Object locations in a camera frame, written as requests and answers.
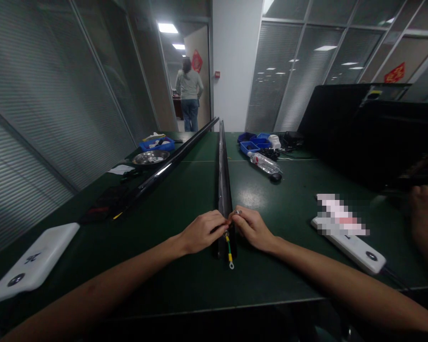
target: long hair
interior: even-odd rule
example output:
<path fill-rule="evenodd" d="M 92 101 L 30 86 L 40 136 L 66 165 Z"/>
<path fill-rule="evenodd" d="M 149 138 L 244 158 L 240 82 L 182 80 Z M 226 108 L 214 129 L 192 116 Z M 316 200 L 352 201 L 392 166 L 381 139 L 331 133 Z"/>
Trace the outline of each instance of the long hair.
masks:
<path fill-rule="evenodd" d="M 186 75 L 191 69 L 192 63 L 190 62 L 190 58 L 184 57 L 184 59 L 182 60 L 182 71 L 184 71 L 184 74 Z"/>

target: white paper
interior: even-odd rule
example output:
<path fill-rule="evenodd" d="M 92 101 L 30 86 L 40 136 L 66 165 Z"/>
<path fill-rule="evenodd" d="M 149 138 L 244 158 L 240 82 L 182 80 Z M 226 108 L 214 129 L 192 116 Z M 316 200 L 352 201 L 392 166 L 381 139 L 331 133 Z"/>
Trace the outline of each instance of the white paper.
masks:
<path fill-rule="evenodd" d="M 127 166 L 127 165 L 118 165 L 115 168 L 112 168 L 111 170 L 109 170 L 109 173 L 114 173 L 114 174 L 120 174 L 123 175 L 126 172 L 132 171 L 134 170 L 134 167 L 131 166 Z"/>

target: metal bowl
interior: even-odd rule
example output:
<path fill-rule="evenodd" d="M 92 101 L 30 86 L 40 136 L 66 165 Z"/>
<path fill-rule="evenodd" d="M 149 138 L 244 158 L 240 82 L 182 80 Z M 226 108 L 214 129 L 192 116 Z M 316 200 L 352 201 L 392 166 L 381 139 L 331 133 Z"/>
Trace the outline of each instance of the metal bowl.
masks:
<path fill-rule="evenodd" d="M 170 156 L 170 152 L 162 150 L 153 150 L 148 152 L 143 152 L 133 158 L 132 163 L 137 165 L 156 165 L 160 162 L 163 162 L 166 158 Z"/>

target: black rod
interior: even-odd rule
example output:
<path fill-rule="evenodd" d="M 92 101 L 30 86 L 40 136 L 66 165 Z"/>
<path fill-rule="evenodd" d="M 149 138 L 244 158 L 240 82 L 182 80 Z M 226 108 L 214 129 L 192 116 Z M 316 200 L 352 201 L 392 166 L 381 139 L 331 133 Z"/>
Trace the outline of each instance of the black rod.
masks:
<path fill-rule="evenodd" d="M 129 192 L 129 194 L 124 198 L 122 203 L 118 206 L 118 209 L 115 211 L 113 220 L 117 219 L 124 212 L 130 209 L 145 193 L 147 193 L 151 188 L 157 185 L 161 180 L 163 180 L 172 170 L 179 164 L 179 162 L 193 149 L 193 147 L 203 138 L 203 136 L 214 126 L 214 124 L 219 120 L 219 118 L 214 118 L 208 122 L 201 130 L 199 130 L 193 137 L 185 142 L 179 149 L 173 153 L 166 163 L 158 169 L 154 174 L 149 176 L 144 182 L 138 185 L 137 188 Z"/>
<path fill-rule="evenodd" d="M 230 173 L 228 171 L 227 148 L 225 143 L 224 121 L 220 122 L 219 127 L 219 188 L 218 188 L 218 210 L 227 218 L 233 211 L 232 193 L 230 189 Z M 230 238 L 230 247 L 232 249 L 232 257 L 235 259 L 238 256 L 236 247 L 236 234 L 234 223 L 228 228 L 228 236 Z M 217 257 L 227 257 L 225 237 L 217 240 Z"/>

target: hand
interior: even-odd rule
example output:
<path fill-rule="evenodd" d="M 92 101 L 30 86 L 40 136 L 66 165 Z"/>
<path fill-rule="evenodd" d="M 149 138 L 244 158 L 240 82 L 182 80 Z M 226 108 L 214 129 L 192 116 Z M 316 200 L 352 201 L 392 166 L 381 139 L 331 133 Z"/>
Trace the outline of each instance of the hand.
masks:
<path fill-rule="evenodd" d="M 277 238 L 265 225 L 260 213 L 249 208 L 236 206 L 241 214 L 230 214 L 228 219 L 233 220 L 241 233 L 246 237 L 252 246 L 263 251 L 271 252 L 276 244 Z"/>
<path fill-rule="evenodd" d="M 176 237 L 184 254 L 198 253 L 220 238 L 228 229 L 230 222 L 218 210 L 209 211 L 198 216 Z"/>

